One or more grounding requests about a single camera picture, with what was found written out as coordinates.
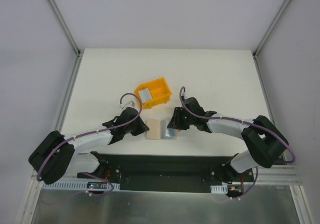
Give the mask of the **beige card holder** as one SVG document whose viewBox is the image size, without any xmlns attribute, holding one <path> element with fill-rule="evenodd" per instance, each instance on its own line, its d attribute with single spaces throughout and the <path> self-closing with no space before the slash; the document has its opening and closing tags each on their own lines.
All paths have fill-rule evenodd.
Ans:
<svg viewBox="0 0 320 224">
<path fill-rule="evenodd" d="M 149 130 L 146 132 L 146 139 L 149 140 L 176 140 L 180 130 L 167 128 L 169 119 L 147 119 L 146 125 Z"/>
</svg>

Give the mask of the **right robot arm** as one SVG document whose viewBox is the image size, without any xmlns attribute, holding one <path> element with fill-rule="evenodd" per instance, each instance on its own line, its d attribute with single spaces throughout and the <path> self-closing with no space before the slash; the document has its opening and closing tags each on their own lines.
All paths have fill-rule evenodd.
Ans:
<svg viewBox="0 0 320 224">
<path fill-rule="evenodd" d="M 288 147 L 288 141 L 265 116 L 245 120 L 223 116 L 216 111 L 205 111 L 194 97 L 183 98 L 181 104 L 175 107 L 168 128 L 188 130 L 194 126 L 199 131 L 244 141 L 247 150 L 235 154 L 215 170 L 216 178 L 222 182 L 237 181 L 245 171 L 258 166 L 271 168 Z"/>
</svg>

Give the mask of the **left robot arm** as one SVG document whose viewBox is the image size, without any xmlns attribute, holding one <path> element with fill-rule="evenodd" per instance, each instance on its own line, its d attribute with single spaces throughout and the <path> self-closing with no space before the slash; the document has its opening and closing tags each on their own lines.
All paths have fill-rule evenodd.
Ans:
<svg viewBox="0 0 320 224">
<path fill-rule="evenodd" d="M 78 178 L 104 178 L 109 165 L 93 149 L 119 142 L 127 134 L 138 136 L 148 130 L 139 112 L 127 107 L 96 130 L 77 135 L 63 135 L 57 130 L 50 132 L 28 161 L 37 172 L 37 181 L 45 184 L 53 184 L 66 174 Z"/>
</svg>

